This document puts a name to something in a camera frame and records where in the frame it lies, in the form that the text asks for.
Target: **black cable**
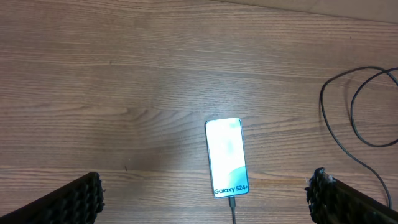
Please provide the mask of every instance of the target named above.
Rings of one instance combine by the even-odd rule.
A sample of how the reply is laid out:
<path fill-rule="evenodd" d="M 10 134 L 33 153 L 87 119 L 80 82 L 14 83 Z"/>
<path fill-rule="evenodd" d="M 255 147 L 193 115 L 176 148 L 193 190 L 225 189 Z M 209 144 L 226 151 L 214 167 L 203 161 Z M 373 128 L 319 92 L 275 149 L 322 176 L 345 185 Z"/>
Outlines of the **black cable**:
<path fill-rule="evenodd" d="M 344 146 L 339 142 L 339 140 L 337 140 L 337 137 L 335 136 L 335 134 L 333 133 L 333 131 L 332 131 L 331 128 L 330 128 L 329 122 L 328 122 L 328 120 L 327 120 L 327 118 L 326 118 L 325 107 L 324 107 L 324 105 L 323 105 L 323 92 L 325 91 L 326 86 L 327 86 L 330 82 L 332 82 L 333 80 L 336 80 L 336 79 L 339 78 L 339 77 L 342 77 L 343 75 L 347 75 L 347 74 L 349 74 L 349 73 L 352 73 L 352 72 L 355 72 L 355 71 L 359 71 L 359 70 L 365 70 L 365 69 L 375 69 L 375 70 L 380 70 L 381 72 L 379 72 L 379 73 L 373 75 L 372 77 L 368 78 L 368 79 L 358 88 L 358 90 L 357 90 L 356 93 L 354 94 L 353 99 L 351 100 L 351 109 L 350 109 L 350 114 L 351 114 L 351 116 L 350 116 L 350 120 L 351 120 L 351 125 L 352 125 L 352 127 L 353 127 L 353 129 L 354 129 L 354 132 L 355 132 L 355 134 L 357 135 L 357 137 L 359 138 L 359 140 L 361 140 L 363 143 L 367 144 L 368 146 L 372 146 L 372 147 L 387 147 L 387 146 L 392 146 L 393 144 L 395 144 L 395 143 L 398 142 L 398 139 L 397 139 L 397 140 L 395 140 L 395 141 L 392 141 L 392 142 L 387 143 L 387 144 L 382 144 L 382 145 L 371 144 L 371 143 L 367 142 L 365 139 L 363 139 L 363 137 L 360 135 L 360 133 L 359 133 L 358 130 L 356 129 L 356 125 L 355 125 L 355 122 L 354 122 L 354 102 L 355 102 L 355 99 L 356 99 L 356 97 L 358 96 L 359 92 L 362 90 L 362 88 L 363 88 L 367 83 L 369 83 L 373 78 L 376 78 L 376 77 L 378 77 L 379 75 L 382 75 L 382 74 L 388 75 L 388 76 L 392 79 L 392 81 L 394 81 L 395 84 L 398 86 L 398 80 L 397 80 L 393 75 L 391 75 L 391 73 L 390 73 L 390 72 L 392 72 L 392 71 L 398 70 L 398 68 L 392 68 L 392 69 L 385 70 L 385 69 L 383 69 L 383 68 L 381 68 L 381 67 L 377 67 L 377 66 L 366 66 L 366 67 L 360 67 L 360 68 L 352 69 L 352 70 L 350 70 L 350 71 L 341 73 L 341 74 L 339 74 L 339 75 L 337 75 L 337 76 L 335 76 L 335 77 L 329 79 L 325 84 L 323 84 L 322 89 L 321 89 L 321 93 L 320 93 L 320 104 L 321 104 L 321 108 L 322 108 L 322 115 L 323 115 L 323 119 L 325 120 L 326 126 L 328 127 L 328 130 L 329 130 L 331 136 L 333 137 L 333 139 L 336 141 L 337 145 L 339 145 L 339 147 L 340 147 L 348 156 L 350 156 L 352 159 L 354 159 L 356 162 L 360 163 L 362 166 L 365 166 L 367 169 L 369 169 L 370 171 L 372 171 L 372 173 L 373 173 L 374 175 L 376 175 L 376 177 L 380 180 L 380 183 L 383 185 L 384 190 L 386 191 L 386 194 L 387 194 L 388 207 L 389 207 L 390 209 L 392 209 L 392 200 L 391 200 L 390 192 L 388 191 L 387 186 L 385 185 L 384 181 L 381 179 L 380 175 L 379 175 L 374 169 L 372 169 L 371 167 L 369 167 L 368 165 L 366 165 L 364 162 L 360 161 L 359 159 L 355 158 L 351 153 L 349 153 L 349 152 L 344 148 Z"/>
<path fill-rule="evenodd" d="M 231 211 L 232 211 L 232 221 L 233 224 L 236 224 L 236 219 L 235 219 L 235 197 L 229 197 L 229 206 L 231 207 Z"/>

